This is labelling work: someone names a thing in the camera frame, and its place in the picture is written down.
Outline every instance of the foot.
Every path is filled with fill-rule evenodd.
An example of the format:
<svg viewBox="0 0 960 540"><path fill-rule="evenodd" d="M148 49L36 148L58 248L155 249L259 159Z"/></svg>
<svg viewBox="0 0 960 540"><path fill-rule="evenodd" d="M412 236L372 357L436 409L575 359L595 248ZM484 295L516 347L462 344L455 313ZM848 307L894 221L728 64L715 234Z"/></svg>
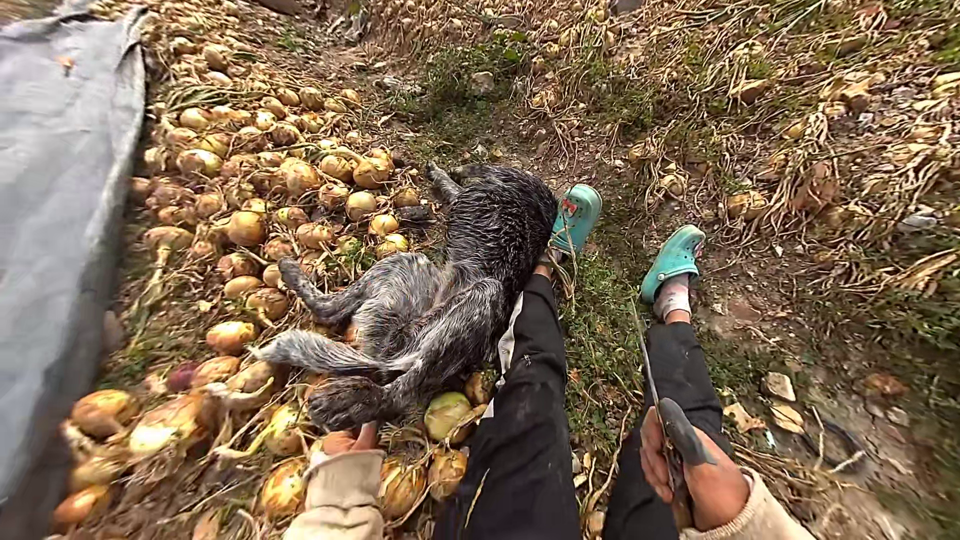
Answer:
<svg viewBox="0 0 960 540"><path fill-rule="evenodd" d="M696 259L707 236L694 225L684 225L667 238L643 277L640 300L665 317L672 309L690 311L689 280L700 275Z"/></svg>

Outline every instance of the hand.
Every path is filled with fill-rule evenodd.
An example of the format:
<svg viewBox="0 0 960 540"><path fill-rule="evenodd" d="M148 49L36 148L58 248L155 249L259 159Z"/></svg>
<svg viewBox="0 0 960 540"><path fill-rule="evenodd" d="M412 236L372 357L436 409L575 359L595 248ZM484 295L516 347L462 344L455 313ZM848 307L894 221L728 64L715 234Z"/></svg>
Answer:
<svg viewBox="0 0 960 540"><path fill-rule="evenodd" d="M690 426L685 416L679 421ZM701 464L689 465L684 459L684 478L693 499L694 526L700 531L707 531L722 527L739 515L750 498L750 485L740 469L706 433L690 427L696 432L702 445L699 450L707 456L708 461L690 459L691 462ZM643 418L640 440L640 465L643 467L643 474L657 495L670 504L673 501L673 491L670 489L666 457L663 454L663 429L654 407L650 407Z"/></svg>

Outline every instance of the teal clog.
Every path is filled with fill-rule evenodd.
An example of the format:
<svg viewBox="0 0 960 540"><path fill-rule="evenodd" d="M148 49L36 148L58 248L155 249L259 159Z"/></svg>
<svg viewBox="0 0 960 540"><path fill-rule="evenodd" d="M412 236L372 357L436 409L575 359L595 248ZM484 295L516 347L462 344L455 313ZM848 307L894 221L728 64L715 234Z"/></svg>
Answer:
<svg viewBox="0 0 960 540"><path fill-rule="evenodd" d="M684 225L677 229L660 247L657 258L643 277L640 285L640 300L645 304L653 304L657 299L657 290L660 285L681 274L700 275L696 259L700 255L700 247L707 237L695 225Z"/></svg>
<svg viewBox="0 0 960 540"><path fill-rule="evenodd" d="M600 194L589 185L576 184L568 189L560 200L557 220L553 222L550 247L580 253L602 207Z"/></svg>

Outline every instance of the sock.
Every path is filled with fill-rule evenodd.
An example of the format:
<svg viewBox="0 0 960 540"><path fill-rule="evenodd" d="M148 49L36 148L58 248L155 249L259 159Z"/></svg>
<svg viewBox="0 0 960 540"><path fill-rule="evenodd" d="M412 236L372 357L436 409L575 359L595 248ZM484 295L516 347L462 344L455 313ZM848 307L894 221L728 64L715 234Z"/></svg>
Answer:
<svg viewBox="0 0 960 540"><path fill-rule="evenodd" d="M682 309L691 313L689 274L674 276L660 286L657 300L654 302L654 315L663 320L667 313L674 309Z"/></svg>

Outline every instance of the person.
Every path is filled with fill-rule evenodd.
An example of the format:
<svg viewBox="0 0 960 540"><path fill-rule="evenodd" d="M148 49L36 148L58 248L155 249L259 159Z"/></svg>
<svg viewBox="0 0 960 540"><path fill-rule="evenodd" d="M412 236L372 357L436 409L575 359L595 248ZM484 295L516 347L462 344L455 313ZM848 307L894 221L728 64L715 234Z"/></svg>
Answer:
<svg viewBox="0 0 960 540"><path fill-rule="evenodd" d="M592 188L578 184L568 190L551 249L579 251L600 206ZM641 300L662 321L648 332L658 392L683 410L680 423L696 433L694 450L706 458L684 454L693 527L677 530L674 524L660 417L645 391L642 421L620 454L603 538L812 539L757 472L737 467L730 458L731 445L721 433L720 402L690 325L690 280L699 276L696 257L704 239L692 225L673 233L640 288ZM551 281L554 266L546 258L542 262L517 298L510 327L499 342L502 377L468 441L467 470L444 502L434 528L437 539L582 537L564 413L566 362ZM375 449L375 431L366 425L357 438L345 431L332 433L324 451L311 456L306 509L287 529L285 540L382 537L376 494L383 453Z"/></svg>

